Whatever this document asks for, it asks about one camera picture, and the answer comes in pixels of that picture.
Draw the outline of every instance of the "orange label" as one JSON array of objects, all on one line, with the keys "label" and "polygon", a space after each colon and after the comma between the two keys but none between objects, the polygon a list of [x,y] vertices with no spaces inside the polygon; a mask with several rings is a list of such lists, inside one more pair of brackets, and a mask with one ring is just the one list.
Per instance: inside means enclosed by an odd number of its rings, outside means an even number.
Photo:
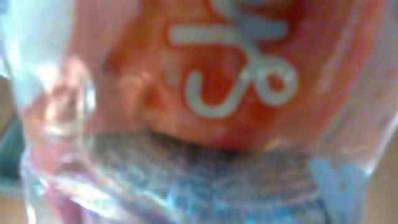
[{"label": "orange label", "polygon": [[[319,137],[360,72],[372,38],[355,40],[378,4],[135,2],[105,67],[124,78],[126,105],[155,131],[233,148]],[[139,82],[128,87],[126,77]]]}]

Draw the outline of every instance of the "orange packaging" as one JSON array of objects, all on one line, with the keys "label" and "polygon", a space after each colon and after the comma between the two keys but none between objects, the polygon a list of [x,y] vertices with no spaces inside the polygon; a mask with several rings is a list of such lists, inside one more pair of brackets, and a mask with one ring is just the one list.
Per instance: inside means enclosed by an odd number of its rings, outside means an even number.
[{"label": "orange packaging", "polygon": [[68,53],[97,77],[98,129],[272,149],[319,138],[356,83],[386,5],[77,1]]}]

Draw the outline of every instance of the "plastic wrapper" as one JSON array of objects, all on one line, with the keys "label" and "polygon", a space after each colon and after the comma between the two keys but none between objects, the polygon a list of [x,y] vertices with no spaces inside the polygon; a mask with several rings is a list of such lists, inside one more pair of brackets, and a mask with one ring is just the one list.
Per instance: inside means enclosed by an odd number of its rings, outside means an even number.
[{"label": "plastic wrapper", "polygon": [[396,9],[14,0],[31,222],[41,198],[60,223],[361,223],[396,126]]}]

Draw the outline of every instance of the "white lettering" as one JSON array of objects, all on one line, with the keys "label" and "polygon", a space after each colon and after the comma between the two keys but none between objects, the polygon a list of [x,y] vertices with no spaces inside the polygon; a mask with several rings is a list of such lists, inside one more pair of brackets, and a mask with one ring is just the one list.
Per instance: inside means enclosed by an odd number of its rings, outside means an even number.
[{"label": "white lettering", "polygon": [[[212,0],[214,9],[227,19],[242,21],[239,11],[233,1]],[[271,21],[266,18],[248,17],[246,23],[252,21],[250,38],[255,40],[275,40],[287,33],[284,21]],[[208,105],[202,98],[204,75],[194,70],[188,74],[185,85],[185,99],[193,111],[206,118],[226,118],[237,110],[250,84],[253,83],[260,100],[267,105],[282,106],[296,94],[299,88],[299,79],[294,67],[286,60],[274,55],[262,55],[254,41],[243,34],[239,28],[229,25],[190,25],[178,24],[169,30],[169,40],[174,45],[225,45],[241,49],[248,58],[248,64],[239,74],[234,86],[224,102],[219,105]],[[269,76],[277,75],[284,83],[281,91],[276,91],[269,83]]]}]

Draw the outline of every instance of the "clear plastic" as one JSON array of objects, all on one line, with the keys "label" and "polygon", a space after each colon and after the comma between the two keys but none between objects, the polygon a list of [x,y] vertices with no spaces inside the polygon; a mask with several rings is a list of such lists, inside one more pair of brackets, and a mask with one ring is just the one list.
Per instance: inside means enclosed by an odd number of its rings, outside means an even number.
[{"label": "clear plastic", "polygon": [[31,222],[41,198],[67,224],[361,223],[396,128],[396,9],[13,0]]}]

